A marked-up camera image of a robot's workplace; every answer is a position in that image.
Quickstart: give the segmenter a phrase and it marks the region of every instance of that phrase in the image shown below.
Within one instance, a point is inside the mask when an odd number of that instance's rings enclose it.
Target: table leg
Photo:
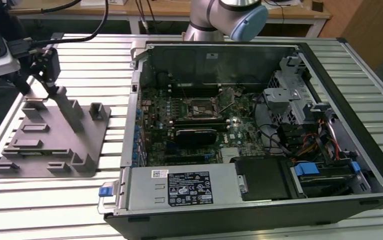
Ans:
[[[314,20],[314,23],[310,26],[309,31],[306,32],[306,35],[305,35],[306,38],[317,38],[318,37],[320,31],[324,28],[325,22],[326,22],[325,19]]]
[[[140,34],[140,31],[139,31],[139,17],[129,16],[127,18],[127,20],[128,20],[128,25],[129,25],[129,33],[133,34],[133,35]]]

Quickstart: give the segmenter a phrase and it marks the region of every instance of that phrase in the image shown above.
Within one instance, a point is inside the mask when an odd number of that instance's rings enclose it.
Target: power supply label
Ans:
[[[212,204],[208,172],[167,174],[167,199],[171,207]]]

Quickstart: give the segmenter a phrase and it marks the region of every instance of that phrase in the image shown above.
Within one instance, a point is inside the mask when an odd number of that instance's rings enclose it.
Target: red cable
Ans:
[[[337,144],[337,141],[334,141],[332,138],[328,138],[330,141],[332,141],[332,143],[334,144],[334,148],[336,148],[336,158],[337,158],[337,160],[340,160],[340,146],[338,146],[338,144]]]
[[[303,146],[305,146],[306,138],[307,138],[309,136],[312,136],[312,135],[317,135],[317,133],[309,133],[309,134],[305,135],[303,141],[302,141],[302,147],[301,147],[301,148],[303,148]]]

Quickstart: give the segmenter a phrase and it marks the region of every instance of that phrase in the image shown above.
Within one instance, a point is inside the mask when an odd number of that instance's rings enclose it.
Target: wooden table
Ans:
[[[71,0],[22,0],[14,7],[10,14],[20,14],[21,10],[52,8],[71,2]],[[154,0],[150,2],[156,21],[188,21],[190,0]],[[330,18],[326,10],[324,12],[312,11],[312,0],[303,0],[302,6],[283,7],[283,17],[279,8],[269,10],[269,24],[302,24],[310,25],[306,37],[316,38],[324,27],[325,21]],[[142,1],[144,15],[150,19],[150,10],[146,1]],[[63,11],[45,15],[22,15],[22,19],[64,19],[64,20],[97,20],[101,18],[101,8],[81,8],[79,4]],[[125,5],[109,5],[109,20],[127,20],[129,23],[131,34],[139,32],[139,12],[133,0],[128,0]]]

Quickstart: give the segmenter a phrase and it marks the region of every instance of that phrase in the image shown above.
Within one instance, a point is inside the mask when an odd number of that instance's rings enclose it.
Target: slotted aluminum surface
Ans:
[[[81,37],[67,34],[64,38]],[[0,179],[0,239],[123,239],[104,223],[96,211],[97,187],[119,175],[121,134],[127,114],[131,68],[129,46],[132,41],[178,41],[179,36],[147,37],[138,35],[99,35],[85,43],[57,46],[61,73],[57,84],[67,87],[67,94],[80,104],[101,102],[112,108],[108,130],[97,166],[91,178]],[[305,41],[326,68],[345,98],[383,149],[383,84],[366,73],[361,62],[350,55],[345,45],[334,39],[258,38],[254,41]],[[1,147],[12,136],[22,113],[12,111],[12,121],[1,126],[5,134]],[[105,200],[111,205],[113,199]],[[383,209],[366,211],[337,224],[302,226],[265,231],[247,231],[180,239],[381,239]]]

